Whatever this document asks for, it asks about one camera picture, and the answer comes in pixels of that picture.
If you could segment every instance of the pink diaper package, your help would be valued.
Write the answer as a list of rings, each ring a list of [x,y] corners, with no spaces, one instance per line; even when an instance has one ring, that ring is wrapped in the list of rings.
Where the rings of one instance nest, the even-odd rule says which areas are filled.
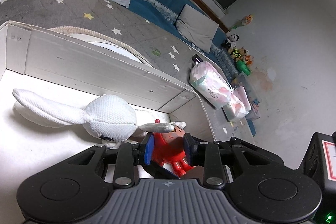
[[[230,122],[238,122],[251,110],[251,105],[243,86],[236,88],[231,94],[231,101],[223,106],[223,110]]]
[[[189,83],[216,109],[230,102],[232,87],[207,61],[198,63],[191,69]]]

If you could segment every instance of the red toy figure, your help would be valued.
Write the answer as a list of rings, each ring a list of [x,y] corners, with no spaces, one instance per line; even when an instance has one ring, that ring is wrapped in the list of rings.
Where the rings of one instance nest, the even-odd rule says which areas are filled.
[[[194,168],[185,160],[183,149],[184,130],[174,125],[174,130],[169,133],[154,133],[154,150],[152,160],[160,166],[165,163],[173,167],[174,173],[181,177],[186,171]]]

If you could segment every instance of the black electronic device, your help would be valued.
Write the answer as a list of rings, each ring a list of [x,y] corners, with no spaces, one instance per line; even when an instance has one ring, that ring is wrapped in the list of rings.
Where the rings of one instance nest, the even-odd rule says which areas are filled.
[[[26,224],[311,223],[320,206],[313,179],[238,138],[210,143],[184,135],[187,161],[204,167],[203,181],[179,179],[152,162],[153,147],[152,133],[119,149],[98,144],[29,177],[17,191]],[[109,164],[112,183],[104,181]],[[154,178],[135,181],[136,165]]]
[[[336,223],[336,132],[332,136],[314,133],[299,167],[321,188],[322,203],[314,220],[319,224]]]

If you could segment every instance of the bunny ear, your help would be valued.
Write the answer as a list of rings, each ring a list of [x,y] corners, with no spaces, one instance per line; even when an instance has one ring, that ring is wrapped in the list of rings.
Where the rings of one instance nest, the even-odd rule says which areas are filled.
[[[28,110],[24,110],[16,104],[16,110],[32,122],[50,123],[69,126],[91,122],[93,119],[83,110],[77,107],[61,104],[29,90],[14,89],[13,96]]]
[[[174,126],[177,126],[181,129],[185,128],[185,126],[186,126],[185,122],[170,122],[170,124],[173,124]]]
[[[147,123],[139,126],[143,131],[156,132],[156,133],[168,133],[174,130],[174,126],[167,122],[162,123]]]
[[[23,116],[27,120],[29,120],[33,123],[36,123],[40,126],[52,127],[52,128],[59,128],[59,127],[64,127],[65,126],[65,124],[63,124],[63,123],[52,122],[52,121],[48,120],[47,118],[44,118],[42,116],[39,116],[39,115],[35,114],[34,112],[29,110],[25,106],[21,105],[18,101],[16,101],[14,103],[14,108],[16,109],[16,111],[19,114],[21,114],[21,116]]]

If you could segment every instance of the stuffed toy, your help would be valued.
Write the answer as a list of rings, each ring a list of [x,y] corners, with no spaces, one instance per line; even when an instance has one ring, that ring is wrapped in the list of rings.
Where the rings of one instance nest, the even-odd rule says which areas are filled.
[[[243,57],[243,62],[245,63],[246,66],[249,66],[253,63],[253,56],[251,55],[246,55]]]
[[[116,95],[98,97],[84,110],[43,98],[29,90],[14,89],[13,95],[17,100],[14,108],[27,120],[51,128],[82,124],[90,135],[103,140],[107,148],[131,136],[144,137],[147,132],[169,133],[175,125],[185,126],[182,122],[172,122],[138,127],[134,109]]]
[[[221,46],[227,50],[229,48],[236,48],[236,42],[239,40],[239,35],[236,33],[230,35],[225,39],[225,41],[221,44]]]
[[[160,120],[156,119],[155,123],[160,124]],[[165,163],[170,164],[178,177],[185,175],[188,170],[194,168],[188,165],[185,159],[183,148],[184,127],[184,122],[175,122],[174,129],[171,132],[165,134],[154,133],[152,160],[160,166]],[[143,130],[148,129],[143,126],[140,126],[140,128]]]
[[[239,49],[236,49],[236,48],[229,49],[227,52],[231,55],[231,58],[233,60],[238,61],[238,60],[243,60],[244,56],[247,55],[248,50],[244,49],[243,47]]]

